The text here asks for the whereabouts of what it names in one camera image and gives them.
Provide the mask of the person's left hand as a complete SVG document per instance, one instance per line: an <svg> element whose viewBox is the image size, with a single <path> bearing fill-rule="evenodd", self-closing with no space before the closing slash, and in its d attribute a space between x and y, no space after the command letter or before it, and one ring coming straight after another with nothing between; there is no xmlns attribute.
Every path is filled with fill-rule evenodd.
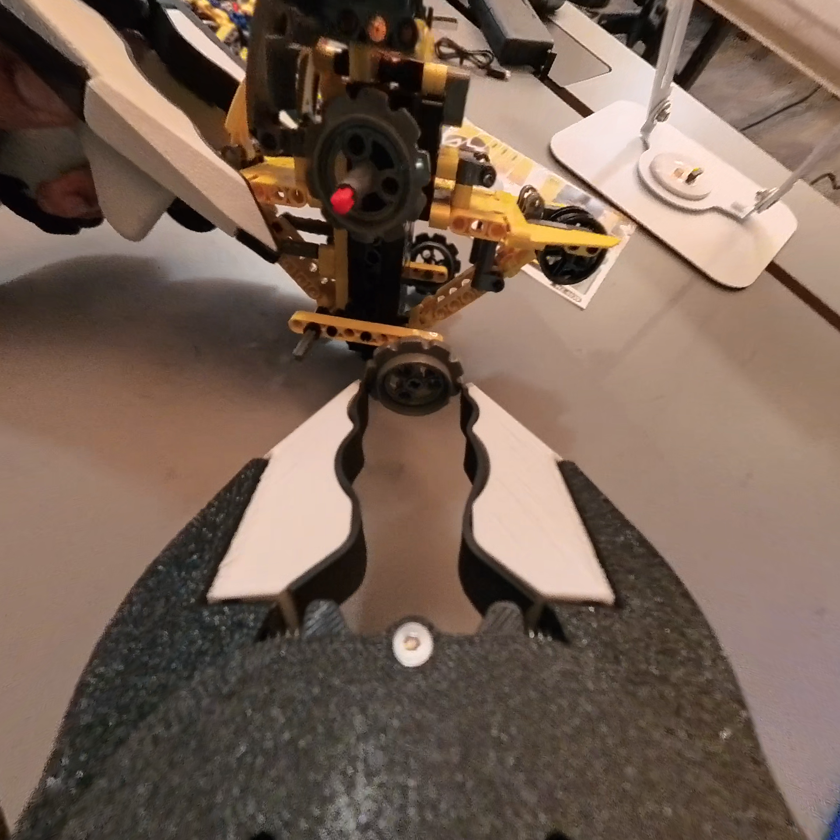
<svg viewBox="0 0 840 840"><path fill-rule="evenodd" d="M72 129L76 115L14 51L1 47L2 134ZM65 169L34 186L2 173L2 204L53 235L77 235L103 220L89 164Z"/></svg>

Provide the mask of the yellow toy brick vehicle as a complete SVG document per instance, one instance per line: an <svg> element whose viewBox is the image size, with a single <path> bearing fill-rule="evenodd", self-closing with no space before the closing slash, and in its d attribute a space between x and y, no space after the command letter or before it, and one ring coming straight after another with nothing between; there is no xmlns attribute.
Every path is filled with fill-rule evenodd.
<svg viewBox="0 0 840 840"><path fill-rule="evenodd" d="M433 20L423 2L256 2L225 152L313 312L432 332L535 258L564 273L618 243L444 146L470 76L437 60Z"/></svg>

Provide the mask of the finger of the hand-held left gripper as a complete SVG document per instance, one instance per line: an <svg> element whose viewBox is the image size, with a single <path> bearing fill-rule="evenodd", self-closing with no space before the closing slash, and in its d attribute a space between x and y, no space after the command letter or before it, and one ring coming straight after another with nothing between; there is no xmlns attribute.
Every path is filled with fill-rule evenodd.
<svg viewBox="0 0 840 840"><path fill-rule="evenodd" d="M185 3L154 4L154 52L187 88L236 88L245 63Z"/></svg>
<svg viewBox="0 0 840 840"><path fill-rule="evenodd" d="M144 238L177 198L256 252L276 238L247 180L144 75L118 31L83 2L15 2L14 48L79 116L101 210Z"/></svg>

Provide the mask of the pile of loose brick parts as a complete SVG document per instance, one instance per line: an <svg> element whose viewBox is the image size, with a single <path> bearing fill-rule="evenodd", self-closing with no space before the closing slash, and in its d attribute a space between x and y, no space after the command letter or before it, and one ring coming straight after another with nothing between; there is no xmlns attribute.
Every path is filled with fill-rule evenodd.
<svg viewBox="0 0 840 840"><path fill-rule="evenodd" d="M187 4L219 39L244 42L249 36L256 1L188 1Z"/></svg>

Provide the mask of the yellow brick beam with pins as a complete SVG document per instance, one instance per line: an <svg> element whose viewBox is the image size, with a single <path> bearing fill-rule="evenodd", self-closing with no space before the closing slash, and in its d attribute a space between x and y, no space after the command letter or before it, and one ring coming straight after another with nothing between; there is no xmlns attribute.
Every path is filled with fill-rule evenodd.
<svg viewBox="0 0 840 840"><path fill-rule="evenodd" d="M302 361L319 341L347 343L352 350L371 350L376 362L450 361L450 348L441 336L432 331L391 324L361 321L321 311L295 311L288 322L289 330L299 339L291 352L294 361Z"/></svg>

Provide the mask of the white flat base plate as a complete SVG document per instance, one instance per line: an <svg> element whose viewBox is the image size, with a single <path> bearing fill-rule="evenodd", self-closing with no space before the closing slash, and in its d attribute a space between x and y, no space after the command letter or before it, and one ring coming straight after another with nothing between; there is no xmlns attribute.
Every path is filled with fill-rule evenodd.
<svg viewBox="0 0 840 840"><path fill-rule="evenodd" d="M640 105L617 101L556 133L550 151L564 168L706 278L734 290L749 287L796 232L796 216L782 201L742 222L717 212L685 212L666 204L637 173L644 152L639 139L643 116ZM760 188L668 122L659 128L681 133L695 148L704 147L713 163L729 165Z"/></svg>

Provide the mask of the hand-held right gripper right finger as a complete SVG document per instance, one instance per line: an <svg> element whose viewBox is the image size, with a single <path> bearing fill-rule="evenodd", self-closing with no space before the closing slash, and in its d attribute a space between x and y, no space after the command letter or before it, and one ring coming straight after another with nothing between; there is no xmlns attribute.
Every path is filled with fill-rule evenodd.
<svg viewBox="0 0 840 840"><path fill-rule="evenodd" d="M517 607L529 631L551 633L553 609L616 605L564 460L477 385L460 397L470 482L459 581L478 614Z"/></svg>

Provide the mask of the black power adapter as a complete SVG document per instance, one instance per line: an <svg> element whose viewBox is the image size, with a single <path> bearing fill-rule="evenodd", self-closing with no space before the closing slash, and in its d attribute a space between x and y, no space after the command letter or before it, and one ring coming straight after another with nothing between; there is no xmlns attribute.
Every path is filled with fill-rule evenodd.
<svg viewBox="0 0 840 840"><path fill-rule="evenodd" d="M553 54L553 38L529 1L469 1L469 10L505 68L539 71Z"/></svg>

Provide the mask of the yellow black printed leaflet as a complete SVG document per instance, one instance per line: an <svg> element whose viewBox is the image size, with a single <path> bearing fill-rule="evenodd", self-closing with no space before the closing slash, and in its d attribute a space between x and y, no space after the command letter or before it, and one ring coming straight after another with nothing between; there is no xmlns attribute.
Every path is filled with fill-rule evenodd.
<svg viewBox="0 0 840 840"><path fill-rule="evenodd" d="M560 272L560 258L549 257L551 278L543 273L538 258L522 267L531 278L553 289L578 309L587 309L630 237L636 233L635 222L604 199L572 183L567 176L538 164L470 121L458 128L446 128L443 144L459 151L485 154L497 173L492 190L518 197L523 187L532 186L548 210L577 207L601 224L607 235L618 239L617 245L609 248L603 257L592 254L570 258L570 270L564 273Z"/></svg>

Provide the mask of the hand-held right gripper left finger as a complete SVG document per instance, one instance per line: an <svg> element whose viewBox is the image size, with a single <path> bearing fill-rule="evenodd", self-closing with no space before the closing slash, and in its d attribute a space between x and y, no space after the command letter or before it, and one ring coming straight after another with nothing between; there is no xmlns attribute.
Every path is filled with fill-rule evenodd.
<svg viewBox="0 0 840 840"><path fill-rule="evenodd" d="M353 381L269 451L209 603L267 602L297 628L311 603L357 592L366 545L353 484L365 430L366 393Z"/></svg>

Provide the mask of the white desk stand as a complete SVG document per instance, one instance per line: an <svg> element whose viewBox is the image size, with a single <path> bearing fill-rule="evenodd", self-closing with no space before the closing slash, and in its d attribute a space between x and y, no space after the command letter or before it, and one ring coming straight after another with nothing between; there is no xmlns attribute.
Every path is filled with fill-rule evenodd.
<svg viewBox="0 0 840 840"><path fill-rule="evenodd" d="M729 165L713 163L702 146L694 147L679 132L660 129L669 119L676 65L685 40L693 3L667 2L646 119L639 130L644 152L637 173L660 200L685 212L717 212L742 222L779 203L792 186L820 160L838 148L838 130L825 137L779 185L758 188Z"/></svg>

